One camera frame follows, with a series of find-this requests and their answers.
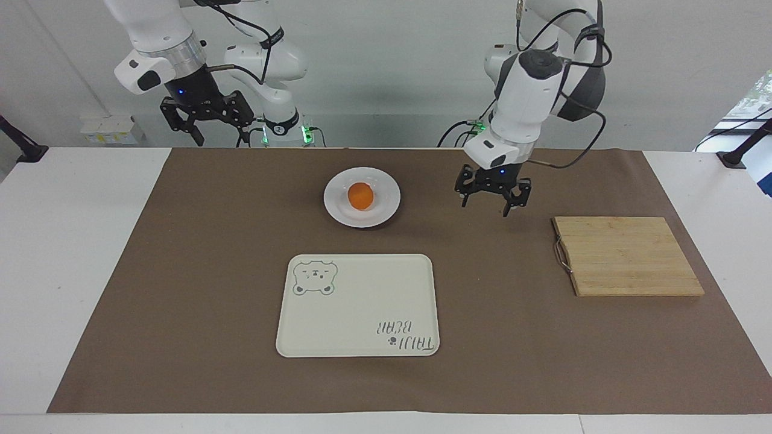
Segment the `white table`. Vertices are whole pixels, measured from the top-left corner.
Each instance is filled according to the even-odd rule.
[[[53,148],[0,184],[0,432],[772,432],[772,415],[44,415],[169,151]],[[772,200],[711,154],[645,154],[772,371]]]

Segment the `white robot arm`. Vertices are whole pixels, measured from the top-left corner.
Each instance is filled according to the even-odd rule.
[[[462,206],[475,192],[503,195],[505,216],[527,203],[530,179],[517,175],[542,123],[550,113],[575,121],[595,112],[604,96],[603,66],[610,61],[604,62],[604,53],[611,55],[601,0],[519,0],[517,19],[527,45],[497,45],[487,53],[485,70],[496,84],[496,104],[486,128],[464,147],[480,169],[475,173],[465,165],[455,187],[464,198]],[[574,46],[559,46],[558,29],[572,37]]]
[[[161,111],[172,130],[189,133],[202,146],[204,138],[195,121],[220,120],[236,127],[241,139],[249,143],[247,128],[255,120],[252,108],[238,90],[223,96],[212,77],[212,71],[228,70],[258,95],[269,127],[264,141],[306,143],[303,117],[295,108],[292,94],[280,82],[305,75],[305,56],[283,38],[284,31],[268,0],[195,0],[195,4],[216,8],[223,15],[229,12],[221,5],[237,4],[239,15],[231,15],[235,25],[259,41],[229,47],[225,54],[228,65],[212,68],[206,64],[202,43],[182,15],[178,0],[104,2],[134,46],[116,67],[116,77],[135,94],[164,84],[171,97],[164,98]],[[184,3],[193,5],[192,0]],[[187,119],[183,120],[179,112],[187,114]]]
[[[284,39],[284,30],[269,0],[242,0],[236,5],[235,12],[272,35],[268,38],[262,32],[237,22],[239,30],[261,42],[230,46],[225,51],[225,63],[239,65],[250,71],[266,71],[266,82],[261,84],[243,70],[229,70],[233,78],[247,85],[260,100],[266,121],[264,141],[272,146],[305,144],[303,114],[297,110],[292,93],[281,83],[298,80],[306,75],[308,62],[305,55]]]

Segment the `bear drawing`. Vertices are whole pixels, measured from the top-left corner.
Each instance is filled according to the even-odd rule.
[[[337,274],[335,263],[322,261],[310,261],[299,263],[293,270],[295,286],[292,291],[296,295],[303,295],[307,291],[319,291],[324,295],[330,295],[335,291],[333,279]]]

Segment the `white plate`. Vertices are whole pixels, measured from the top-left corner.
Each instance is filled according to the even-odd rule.
[[[438,347],[428,257],[300,255],[289,262],[276,334],[282,356],[430,356]]]
[[[350,186],[364,182],[373,189],[373,205],[360,211],[348,201]],[[324,189],[324,206],[333,219],[352,228],[370,228],[389,220],[399,208],[399,185],[376,168],[351,168],[335,175]]]

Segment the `brown paper mat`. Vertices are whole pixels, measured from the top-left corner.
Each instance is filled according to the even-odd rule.
[[[530,202],[506,219],[494,195],[460,208],[466,162],[461,151],[174,149],[49,411],[772,412],[772,379],[641,152],[526,167]],[[360,165],[401,186],[380,229],[343,227],[322,204],[327,181]],[[706,295],[576,297],[554,257],[555,215],[664,216]],[[281,358],[299,253],[429,256],[437,354]]]

